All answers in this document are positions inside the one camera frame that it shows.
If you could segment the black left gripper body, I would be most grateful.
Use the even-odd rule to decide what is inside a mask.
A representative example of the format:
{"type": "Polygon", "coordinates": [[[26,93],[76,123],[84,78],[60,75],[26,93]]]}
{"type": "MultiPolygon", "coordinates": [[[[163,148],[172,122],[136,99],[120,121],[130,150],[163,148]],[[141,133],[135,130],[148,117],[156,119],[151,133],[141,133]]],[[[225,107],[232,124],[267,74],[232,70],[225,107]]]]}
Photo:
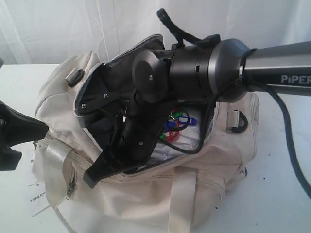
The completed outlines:
{"type": "Polygon", "coordinates": [[[10,108],[0,102],[0,170],[14,171],[18,166],[22,153],[12,149],[16,145],[14,139],[17,119],[10,108]]]}

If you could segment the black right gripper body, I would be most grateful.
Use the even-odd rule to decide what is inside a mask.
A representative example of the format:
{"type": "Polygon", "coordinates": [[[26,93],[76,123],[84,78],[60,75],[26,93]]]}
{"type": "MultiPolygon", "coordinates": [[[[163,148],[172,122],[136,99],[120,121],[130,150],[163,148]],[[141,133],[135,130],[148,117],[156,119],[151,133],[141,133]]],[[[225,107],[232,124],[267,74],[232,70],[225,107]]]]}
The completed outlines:
{"type": "Polygon", "coordinates": [[[105,161],[111,170],[132,170],[145,164],[160,138],[163,126],[175,107],[175,99],[148,103],[132,97],[127,106],[125,122],[109,148],[105,161]]]}

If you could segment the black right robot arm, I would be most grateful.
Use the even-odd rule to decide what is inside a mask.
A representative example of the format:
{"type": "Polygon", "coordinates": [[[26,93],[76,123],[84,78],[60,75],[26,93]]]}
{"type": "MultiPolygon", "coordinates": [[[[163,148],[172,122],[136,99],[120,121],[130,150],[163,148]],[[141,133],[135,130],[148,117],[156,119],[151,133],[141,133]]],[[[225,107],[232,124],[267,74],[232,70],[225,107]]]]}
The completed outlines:
{"type": "Polygon", "coordinates": [[[253,91],[269,93],[280,106],[292,167],[301,185],[308,186],[279,93],[311,93],[311,44],[250,49],[237,39],[144,49],[95,69],[79,111],[103,152],[84,173],[85,182],[94,187],[101,179],[145,165],[170,113],[183,102],[207,107],[200,132],[204,138],[216,102],[236,102],[253,91]]]}

